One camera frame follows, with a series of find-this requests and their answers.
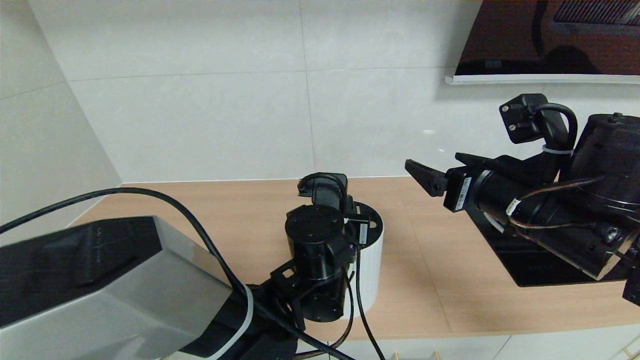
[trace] tile grout line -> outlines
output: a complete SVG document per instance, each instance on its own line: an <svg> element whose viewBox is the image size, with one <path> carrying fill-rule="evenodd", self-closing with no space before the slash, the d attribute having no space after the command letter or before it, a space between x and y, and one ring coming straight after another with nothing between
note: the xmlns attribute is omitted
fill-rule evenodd
<svg viewBox="0 0 640 360"><path fill-rule="evenodd" d="M409 219L409 224L411 224L411 231L413 232L413 237L415 238L415 241L418 243L418 249L420 249L420 255L422 255L422 260L424 261L424 266L427 268L427 274L429 274L429 278L431 279L431 282L433 283L433 288L436 291L436 297L438 298L438 303L440 304L440 308L442 309L442 314L444 315L444 320L447 322L447 326L449 327L449 331L453 334L453 329L451 328L451 323L449 322L449 318L447 317L447 312L444 309L444 306L442 305L442 300L440 299L440 294L438 292L438 287L436 286L436 282L433 278L433 276L431 276L431 270L429 269L429 264L427 263L427 259L424 257L424 252L422 251L422 247L420 246L420 241L418 240L418 236L415 232L415 228L413 227L413 221L411 220L411 216L409 215L409 211L406 208L406 204L404 203L404 200L402 200L402 205L404 208L404 213L406 213L407 218Z"/></svg>
<svg viewBox="0 0 640 360"><path fill-rule="evenodd" d="M507 343L509 342L509 340L511 339L511 337L512 337L512 336L513 336L513 335L509 335L509 337L507 338L507 341L505 341L505 342L504 342L504 344L502 344L502 346L500 347L500 350L498 350L498 354L496 354L496 355L493 357L493 359L492 359L492 360L495 360L495 359L498 357L498 355L500 355L500 352L502 351L502 349L503 349L505 346L507 346Z"/></svg>
<svg viewBox="0 0 640 360"><path fill-rule="evenodd" d="M316 165L316 144L314 141L314 122L311 119L311 95L309 95L309 73L307 71L307 49L305 47L305 29L302 24L302 3L298 0L298 10L300 12L300 33L302 34L302 58L305 62L305 83L307 84L307 107L309 111L309 131L311 132L311 154L314 160L314 171L318 171Z"/></svg>
<svg viewBox="0 0 640 360"><path fill-rule="evenodd" d="M129 75L129 76L111 76L106 78L90 78L90 79L73 79L68 80L69 83L78 83L81 81L94 80L111 80L111 79L132 79L132 78L157 78L160 76L197 76L197 75L240 75L240 74L279 74L286 72L305 72L305 70L267 70L267 71L230 71L230 72L192 72L181 74L152 74L152 75Z"/></svg>
<svg viewBox="0 0 640 360"><path fill-rule="evenodd" d="M240 74L279 74L288 72L321 72L321 71L359 71L359 70L403 70L403 69L455 69L450 66L423 66L423 67L363 67L363 68L345 68L345 69L314 69L308 70L306 54L303 49L303 57L305 58L304 70L267 70L267 71L230 71L230 72L191 72L177 74L151 74L151 75L128 75L128 76L108 76L105 78L88 78L88 79L71 79L66 80L67 83L78 83L81 81L110 80L110 79L132 79L132 78L155 78L159 76L196 76L196 75L240 75Z"/></svg>
<svg viewBox="0 0 640 360"><path fill-rule="evenodd" d="M30 92L34 92L34 91L38 91L38 90L42 90L42 89L46 89L46 88L49 88L49 87L52 87L52 86L56 86L56 85L60 85L60 84L64 84L64 83L67 83L67 82L68 82L67 80L64 80L64 81L60 81L60 82L57 82L57 83L53 83L53 84L49 84L49 85L45 85L45 86L42 86L42 87L40 87L40 88L35 88L35 89L27 90L27 91L24 91L24 92L19 92L19 93L17 93L17 94L13 94L13 95L5 96L5 97L0 97L0 100L9 99L9 98L14 97L14 96L19 96L19 95L28 94L28 93L30 93Z"/></svg>

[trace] white cabinet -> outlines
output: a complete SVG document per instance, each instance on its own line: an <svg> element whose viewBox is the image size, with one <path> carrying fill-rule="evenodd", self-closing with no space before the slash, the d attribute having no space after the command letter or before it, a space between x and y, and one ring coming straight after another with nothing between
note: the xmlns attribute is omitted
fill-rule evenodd
<svg viewBox="0 0 640 360"><path fill-rule="evenodd" d="M400 360L435 360L438 351L442 360L493 360L509 336L478 336L473 338L442 338L416 340L380 340L378 344L387 359L397 352ZM356 360L377 359L368 340L345 341L339 348Z"/></svg>
<svg viewBox="0 0 640 360"><path fill-rule="evenodd" d="M495 360L618 359L622 348L634 341L638 334L640 325L513 335Z"/></svg>

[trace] black bracket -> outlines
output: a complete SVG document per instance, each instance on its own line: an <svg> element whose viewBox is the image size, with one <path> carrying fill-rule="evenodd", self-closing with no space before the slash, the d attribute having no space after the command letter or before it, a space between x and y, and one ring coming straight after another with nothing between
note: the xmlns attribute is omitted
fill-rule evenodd
<svg viewBox="0 0 640 360"><path fill-rule="evenodd" d="M443 196L447 190L447 178L441 171L426 167L411 159L407 159L404 162L404 169L430 196Z"/></svg>

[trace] wire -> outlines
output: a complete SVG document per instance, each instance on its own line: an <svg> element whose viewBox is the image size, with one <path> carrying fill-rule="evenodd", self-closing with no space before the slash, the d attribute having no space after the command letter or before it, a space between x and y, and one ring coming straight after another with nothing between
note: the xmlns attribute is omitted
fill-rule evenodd
<svg viewBox="0 0 640 360"><path fill-rule="evenodd" d="M298 182L298 190L302 190L305 183L313 179L328 179L338 185L338 188L340 189L340 211L344 212L344 210L347 208L348 195L347 189L344 187L344 184L342 184L342 181L340 181L340 179L338 179L338 177L333 174L327 174L326 172L316 172L300 179L300 181Z"/></svg>
<svg viewBox="0 0 640 360"><path fill-rule="evenodd" d="M353 326L353 291L351 290L351 279L349 278L349 275L347 274L347 269L346 268L342 268L343 274L344 274L344 279L347 282L347 289L349 290L349 303L351 304L351 312L349 313L349 323L347 324L346 329L344 329L344 332L342 333L342 335L338 338L338 340L336 340L335 343L331 344L330 346L332 348L338 348L340 345L342 345L342 343L347 340L347 337L349 336L349 333L351 332L351 327ZM293 357L293 360L304 360L304 359L308 359L310 357L314 357L314 356L318 356L318 355L322 355L324 354L323 351L320 350L313 350L313 351L306 351L306 352L300 352L299 354L296 354Z"/></svg>
<svg viewBox="0 0 640 360"><path fill-rule="evenodd" d="M240 281L240 279L238 279L238 277L233 273L233 271L231 271L231 268L229 267L227 262L224 260L224 258L222 257L222 255L220 254L216 246L213 244L211 237L209 237L209 235L207 234L207 231L204 229L204 227L198 221L198 219L192 214L192 212L190 212L187 207L182 205L178 200L175 200L173 197L170 197L169 195L161 192L157 192L155 190L142 189L142 188L109 188L109 189L97 190L94 192L78 195L70 199L57 202L53 205L46 206L42 209L36 210L30 214L24 215L22 217L19 217L15 220L10 221L5 225L0 226L0 234L3 234L15 227L18 227L36 218L42 217L48 213L52 213L53 211L66 208L67 206L70 206L73 204L77 204L78 202L86 201L96 197L102 197L105 195L116 194L116 193L137 193L140 195L155 197L157 199L167 202L168 204L176 208L178 211L180 211L180 213L189 221L191 226L193 226L195 231L198 233L199 237L202 239L205 246L207 247L207 250L209 250L209 252L220 262L220 267L222 267L222 270L225 272L225 275L227 275L233 287L244 296L247 296L248 298L249 294L247 294L247 290L244 287L244 284ZM260 302L254 302L254 305L255 305L255 308L260 313L262 313L266 318L274 321L283 329L285 329L286 331L289 331L293 336L304 341L305 343L308 343L309 345L319 350L322 350L327 354L330 354L331 356L336 357L340 360L355 360L352 357L347 356L342 352L339 352L338 350L335 350L329 347L329 345L323 343L322 341L319 341L318 339L315 339L310 335L305 334L303 331L295 327L293 324L289 323L286 319L283 319L281 316L271 312L269 309L267 309L262 304L260 304Z"/></svg>
<svg viewBox="0 0 640 360"><path fill-rule="evenodd" d="M529 105L529 111L531 113L537 113L542 110L557 111L566 117L567 123L569 123L569 134L566 138L566 149L573 150L575 141L578 138L578 119L574 112L564 105L547 103L547 104L531 104Z"/></svg>
<svg viewBox="0 0 640 360"><path fill-rule="evenodd" d="M560 191L560 190L567 190L567 189L571 189L571 188L577 188L580 186L584 186L584 185L589 185L589 184L593 184L593 183L597 183L598 181L604 179L605 176L601 175L601 176L597 176L597 177L590 177L590 178L583 178L583 179L574 179L574 180L569 180L569 181L562 181L562 182L558 182L558 183L552 183L552 184L548 184L548 185L543 185L540 186L538 188L535 188L534 190L529 191L528 193L526 193L523 196L517 197L515 199L513 199L512 204L515 204L515 206L517 206L522 200L528 198L528 197L532 197L533 195L537 195L540 193L545 193L545 192L556 192L556 191ZM567 222L564 224L552 224L552 225L533 225L533 224L527 224L525 222L521 222L518 220L515 220L511 214L513 213L514 208L511 208L511 206L509 206L511 212L507 212L508 214L508 218L509 218L509 223L513 224L517 227L521 227L522 229L529 229L529 230L542 230L542 229L558 229L560 227L589 227L592 226L592 223L584 223L584 222Z"/></svg>
<svg viewBox="0 0 640 360"><path fill-rule="evenodd" d="M574 179L574 180L561 181L561 182L559 181L557 183L546 184L546 185L539 186L539 187L529 191L528 193L526 193L523 196L519 196L517 199L518 200L524 200L524 199L526 199L528 197L531 197L531 196L539 194L539 193L555 192L555 191L559 191L559 190L567 190L567 189L571 189L571 188L577 188L577 187L580 187L580 186L597 183L597 182L601 181L604 178L605 178L604 175L600 175L600 176L596 176L596 177L586 177L586 178L581 178L581 179Z"/></svg>
<svg viewBox="0 0 640 360"><path fill-rule="evenodd" d="M362 297L360 296L360 254L362 253L359 244L356 244L356 298L358 300L358 310L360 312L360 318L362 319L362 325L364 326L365 331L367 332L367 336L371 341L371 345L376 349L376 353L380 360L385 360L384 354L382 354L382 350L380 350L380 346L378 346L378 342L376 338L373 337L373 333L369 328L369 323L367 322L367 317L364 315L364 307L362 306Z"/></svg>

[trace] black cable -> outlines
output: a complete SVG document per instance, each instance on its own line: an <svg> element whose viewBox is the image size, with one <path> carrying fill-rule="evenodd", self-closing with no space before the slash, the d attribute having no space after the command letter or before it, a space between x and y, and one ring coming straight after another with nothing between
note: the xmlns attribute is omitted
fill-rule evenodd
<svg viewBox="0 0 640 360"><path fill-rule="evenodd" d="M187 220L189 220L189 223L191 224L191 226L193 226L193 228L198 233L199 237L202 239L205 246L207 247L207 250L209 250L209 252L220 262L220 266L222 267L222 270L225 272L225 275L227 275L229 281L234 286L234 289L237 291L240 291L240 293L246 296L244 285L242 284L240 279L238 279L237 276L233 273L233 271L231 271L231 268L229 267L227 262L222 258L222 255L220 254L216 246L213 244L213 241L207 234L207 231L204 229L204 227L198 221L198 219L192 214L192 212L190 212L187 207L182 205L178 200L175 200L173 197L170 197L169 195L161 192L157 192L155 190L142 189L142 188L110 188L110 189L97 190L94 192L78 195L70 199L57 202L53 205L46 206L30 214L24 215L23 217L19 217L13 221L10 221L5 225L0 226L0 234L3 234L15 227L18 227L36 218L44 216L48 213L52 213L53 211L66 208L67 206L70 206L73 204L77 204L78 202L86 201L96 197L102 197L105 195L116 194L116 193L137 193L140 195L155 197L157 199L167 202L168 204L176 208L178 211L180 211L180 213L184 215L184 217L187 218ZM342 352L339 352L338 350L335 350L329 347L329 345L323 343L322 341L319 341L318 339L315 339L310 335L305 334L303 331L295 327L293 324L289 323L286 319L283 319L281 316L278 316L272 313L269 309L265 308L259 302L254 302L254 306L260 313L262 313L268 319L274 321L279 326L289 331L293 336L304 341L305 343L308 343L309 345L319 350L322 350L340 360L354 360L352 357L349 357L343 354Z"/></svg>
<svg viewBox="0 0 640 360"><path fill-rule="evenodd" d="M313 179L328 179L333 181L336 185L338 185L338 188L340 189L340 209L339 210L341 212L344 212L347 208L348 194L347 194L347 189L344 187L344 184L342 184L342 181L340 181L340 179L338 179L338 177L333 174L316 172L313 174L309 174L303 177L302 179L300 179L300 181L298 182L298 190L302 190L304 188L305 183Z"/></svg>
<svg viewBox="0 0 640 360"><path fill-rule="evenodd" d="M347 269L346 268L342 268L342 273L344 274L344 279L347 282L347 289L349 290L349 303L351 305L351 312L349 314L349 323L347 324L347 327L344 329L344 332L338 338L338 340L336 340L335 343L330 345L332 348L338 348L340 345L342 345L342 343L345 340L347 340L347 337L349 336L349 333L351 332L351 327L353 326L353 312L354 312L353 307L354 307L354 304L353 304L353 291L351 290L351 284L350 284L351 279L349 278L349 275L347 274ZM318 355L322 355L322 354L324 354L324 352L321 351L321 350L300 352L300 353L296 354L293 357L293 360L304 360L304 359L308 359L310 357L314 357L314 356L318 356Z"/></svg>
<svg viewBox="0 0 640 360"><path fill-rule="evenodd" d="M371 341L371 345L373 345L373 347L376 349L376 353L378 354L378 357L380 358L380 360L386 360L385 359L385 355L382 354L382 350L380 350L380 346L378 346L378 342L376 341L376 338L373 337L373 333L371 332L371 329L369 328L369 323L367 322L367 317L364 316L364 307L362 306L362 299L360 296L360 247L358 244L356 244L356 298L358 299L358 310L360 311L360 318L362 319L362 325L364 326L364 330L367 332L367 336L369 337L369 340Z"/></svg>
<svg viewBox="0 0 640 360"><path fill-rule="evenodd" d="M529 105L529 111L533 114L542 110L557 111L566 117L566 120L569 123L569 134L566 138L565 150L573 150L575 141L578 138L578 119L576 118L573 111L564 105L553 103Z"/></svg>

